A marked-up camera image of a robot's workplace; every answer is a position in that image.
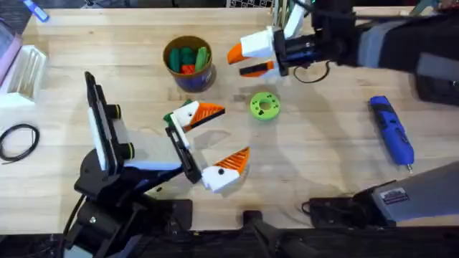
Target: green 3d printed part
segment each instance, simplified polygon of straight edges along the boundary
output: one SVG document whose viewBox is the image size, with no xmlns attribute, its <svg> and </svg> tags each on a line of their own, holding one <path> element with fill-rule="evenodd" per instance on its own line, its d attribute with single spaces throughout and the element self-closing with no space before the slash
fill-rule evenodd
<svg viewBox="0 0 459 258">
<path fill-rule="evenodd" d="M 198 55 L 196 56 L 196 64 L 194 65 L 194 71 L 199 72 L 207 64 L 210 54 L 206 47 L 200 47 L 198 49 Z"/>
<path fill-rule="evenodd" d="M 169 68 L 172 71 L 180 73 L 180 51 L 177 48 L 171 50 L 169 53 Z"/>
<path fill-rule="evenodd" d="M 269 92 L 259 92 L 250 101 L 250 112 L 259 120 L 271 120 L 278 115 L 279 110 L 279 99 Z"/>
</svg>

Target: black cable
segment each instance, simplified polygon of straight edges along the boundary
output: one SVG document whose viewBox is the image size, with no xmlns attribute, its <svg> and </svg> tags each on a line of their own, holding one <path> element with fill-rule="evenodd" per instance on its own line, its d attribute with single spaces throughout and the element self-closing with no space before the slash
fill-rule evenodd
<svg viewBox="0 0 459 258">
<path fill-rule="evenodd" d="M 5 140 L 5 138 L 8 135 L 13 133 L 15 130 L 22 129 L 22 128 L 28 128 L 28 129 L 32 130 L 32 145 L 30 146 L 30 148 L 28 148 L 23 153 L 21 153 L 21 154 L 19 154 L 17 156 L 7 156 L 4 153 L 3 144 L 2 144 L 3 141 Z M 25 124 L 25 123 L 15 125 L 15 126 L 11 127 L 10 129 L 6 130 L 0 136 L 0 158 L 2 160 L 4 160 L 4 161 L 7 161 L 6 163 L 3 163 L 3 164 L 10 164 L 10 163 L 13 163 L 13 162 L 20 161 L 23 158 L 26 158 L 28 155 L 30 155 L 30 153 L 32 153 L 32 151 L 35 150 L 35 148 L 38 145 L 39 139 L 40 139 L 40 132 L 38 131 L 38 129 L 36 127 L 32 126 L 32 125 L 28 125 L 28 124 Z"/>
<path fill-rule="evenodd" d="M 350 14 L 340 14 L 336 11 L 325 11 L 315 9 L 309 4 L 304 4 L 299 0 L 293 0 L 293 3 L 303 7 L 306 11 L 317 14 L 321 16 L 327 16 L 335 19 L 360 19 L 360 20 L 370 20 L 370 21 L 413 21 L 419 19 L 429 18 L 428 16 L 374 16 L 374 15 L 350 15 Z"/>
<path fill-rule="evenodd" d="M 59 250 L 58 250 L 59 254 L 57 256 L 59 258 L 64 258 L 65 237 L 69 233 L 70 225 L 72 224 L 72 221 L 75 218 L 75 215 L 77 214 L 77 211 L 80 208 L 81 203 L 83 202 L 84 199 L 85 199 L 85 196 L 81 195 L 80 198 L 77 201 L 77 204 L 75 204 L 75 207 L 73 208 L 73 211 L 70 214 L 69 219 L 67 220 L 67 223 L 65 224 L 64 232 L 62 233 L 62 239 L 60 240 L 60 244 L 59 244 Z"/>
<path fill-rule="evenodd" d="M 303 68 L 303 66 L 301 65 L 298 65 L 297 67 L 295 67 L 295 69 L 293 69 L 293 76 L 299 81 L 299 82 L 302 82 L 302 83 L 306 83 L 306 84 L 309 84 L 309 83 L 316 83 L 316 82 L 320 82 L 321 80 L 325 79 L 328 74 L 330 73 L 330 62 L 331 61 L 327 61 L 325 62 L 325 74 L 323 74 L 320 78 L 316 79 L 316 80 L 312 80 L 312 81 L 303 81 L 302 79 L 300 79 L 297 75 L 296 75 L 296 70 L 300 67 Z"/>
<path fill-rule="evenodd" d="M 47 248 L 45 248 L 45 249 L 43 249 L 41 251 L 35 252 L 33 254 L 26 254 L 26 255 L 23 255 L 23 256 L 16 256 L 16 257 L 3 257 L 3 258 L 28 258 L 28 257 L 34 257 L 34 256 L 36 256 L 38 254 L 43 254 L 43 253 L 47 252 L 50 249 L 51 249 L 51 247 L 47 247 Z"/>
</svg>

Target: wooden table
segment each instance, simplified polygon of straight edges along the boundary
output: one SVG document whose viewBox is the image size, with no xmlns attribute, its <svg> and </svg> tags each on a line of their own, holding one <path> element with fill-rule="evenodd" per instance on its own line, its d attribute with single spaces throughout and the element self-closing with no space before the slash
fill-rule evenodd
<svg viewBox="0 0 459 258">
<path fill-rule="evenodd" d="M 398 8 L 359 8 L 365 14 L 398 14 Z M 262 30 L 267 9 L 87 9 L 49 10 L 41 24 L 32 18 L 26 44 L 49 55 L 49 68 L 37 105 L 0 110 L 0 131 L 28 122 L 42 138 L 27 159 L 0 166 L 0 234 L 62 231 L 78 198 L 73 184 L 82 158 L 93 148 L 87 120 L 83 72 L 91 71 L 108 102 L 123 108 L 128 128 L 165 135 L 164 114 L 187 98 L 226 107 L 226 115 L 194 129 L 188 139 L 208 163 L 251 147 L 244 180 L 215 194 L 181 175 L 163 185 L 159 198 L 190 198 L 194 229 L 231 229 L 246 209 L 263 211 L 274 226 L 310 226 L 299 204 L 311 197 L 349 195 L 408 176 L 394 166 L 379 139 L 367 101 L 386 95 L 416 152 L 414 172 L 458 159 L 459 111 L 420 102 L 406 74 L 332 65 L 320 83 L 303 85 L 293 77 L 264 81 L 242 78 L 227 51 L 241 36 Z M 304 32 L 311 32 L 306 21 Z M 217 79 L 200 94 L 179 90 L 162 62 L 173 38 L 192 34 L 212 46 Z M 320 76 L 317 64 L 305 78 Z M 276 120 L 260 122 L 247 109 L 250 96 L 269 90 L 280 97 Z M 9 145 L 29 145 L 29 133 Z M 459 220 L 442 219 L 442 224 Z"/>
</svg>

